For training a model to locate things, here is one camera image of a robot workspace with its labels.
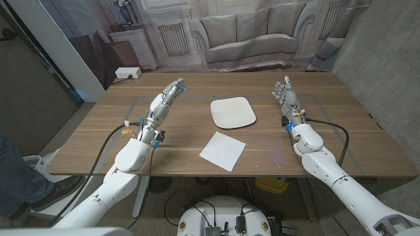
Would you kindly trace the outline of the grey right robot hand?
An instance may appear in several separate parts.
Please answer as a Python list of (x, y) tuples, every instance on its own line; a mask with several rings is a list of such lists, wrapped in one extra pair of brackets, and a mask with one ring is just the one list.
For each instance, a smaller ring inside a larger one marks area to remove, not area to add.
[(275, 91), (272, 92), (272, 95), (279, 101), (281, 111), (291, 128), (304, 123), (304, 109), (301, 107), (287, 75), (284, 77), (284, 83), (278, 81), (275, 84)]

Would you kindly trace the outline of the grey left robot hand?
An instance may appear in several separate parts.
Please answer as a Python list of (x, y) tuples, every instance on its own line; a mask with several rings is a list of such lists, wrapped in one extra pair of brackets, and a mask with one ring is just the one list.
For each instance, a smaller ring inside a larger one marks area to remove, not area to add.
[(185, 90), (186, 84), (184, 83), (184, 79), (179, 78), (170, 83), (160, 94), (158, 94), (148, 108), (143, 130), (146, 128), (156, 130), (168, 115), (172, 103)]

